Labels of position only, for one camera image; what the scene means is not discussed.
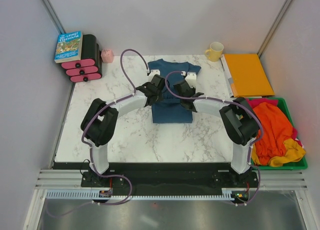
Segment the blue t shirt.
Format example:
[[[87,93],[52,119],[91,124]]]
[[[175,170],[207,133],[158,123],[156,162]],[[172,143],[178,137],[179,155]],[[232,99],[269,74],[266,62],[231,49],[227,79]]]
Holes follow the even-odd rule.
[[[159,70],[162,77],[168,77],[168,86],[172,92],[175,92],[174,84],[183,80],[183,76],[178,71],[186,73],[193,72],[198,74],[200,66],[193,65],[189,62],[175,63],[167,62],[163,59],[148,62],[150,70]],[[192,123],[193,114],[180,104],[180,99],[172,95],[167,88],[162,91],[163,100],[152,105],[152,122],[154,124],[167,123]]]

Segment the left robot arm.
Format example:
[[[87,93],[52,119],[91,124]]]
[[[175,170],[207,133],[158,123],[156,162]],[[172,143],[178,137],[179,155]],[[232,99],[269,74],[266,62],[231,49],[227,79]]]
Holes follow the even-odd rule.
[[[148,81],[136,87],[134,92],[113,101],[96,98],[91,103],[80,128],[81,141],[89,146],[90,168],[95,171],[92,180],[98,186],[106,186],[110,175],[108,142],[112,139],[117,120],[136,109],[151,106],[163,99],[165,79],[160,70],[152,70]]]

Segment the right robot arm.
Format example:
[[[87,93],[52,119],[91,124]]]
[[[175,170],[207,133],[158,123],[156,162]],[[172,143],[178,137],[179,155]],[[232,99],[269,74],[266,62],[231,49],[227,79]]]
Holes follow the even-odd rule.
[[[242,186],[247,181],[246,172],[251,167],[253,143],[258,139],[262,124],[252,107],[243,97],[218,99],[196,92],[186,80],[174,85],[180,104],[192,112],[206,113],[221,118],[226,133],[233,145],[230,163],[234,170],[229,174],[233,186]]]

